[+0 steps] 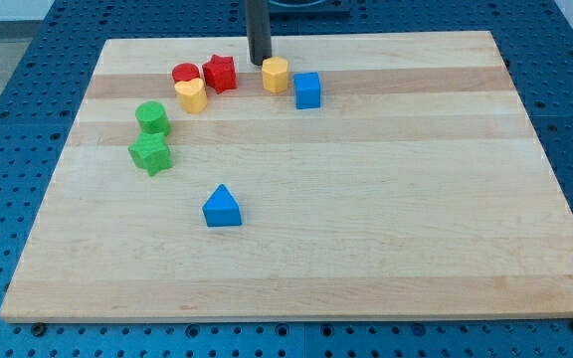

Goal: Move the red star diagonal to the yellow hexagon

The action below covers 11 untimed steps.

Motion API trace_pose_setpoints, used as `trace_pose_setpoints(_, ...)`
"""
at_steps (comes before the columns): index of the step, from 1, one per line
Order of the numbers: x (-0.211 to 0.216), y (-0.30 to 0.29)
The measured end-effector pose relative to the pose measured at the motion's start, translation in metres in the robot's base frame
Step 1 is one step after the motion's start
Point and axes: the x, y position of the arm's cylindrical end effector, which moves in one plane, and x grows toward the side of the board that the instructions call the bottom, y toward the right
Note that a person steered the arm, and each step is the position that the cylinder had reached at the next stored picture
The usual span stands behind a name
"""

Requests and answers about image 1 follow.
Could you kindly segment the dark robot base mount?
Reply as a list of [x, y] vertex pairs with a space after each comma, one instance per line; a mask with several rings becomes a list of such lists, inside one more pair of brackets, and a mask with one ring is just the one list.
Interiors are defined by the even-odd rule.
[[270, 0], [272, 15], [349, 15], [350, 0]]

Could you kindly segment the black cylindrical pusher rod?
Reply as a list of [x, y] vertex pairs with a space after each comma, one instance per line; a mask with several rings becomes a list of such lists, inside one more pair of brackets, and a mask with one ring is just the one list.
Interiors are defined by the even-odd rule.
[[260, 66], [273, 55], [268, 0], [246, 0], [246, 29], [251, 63]]

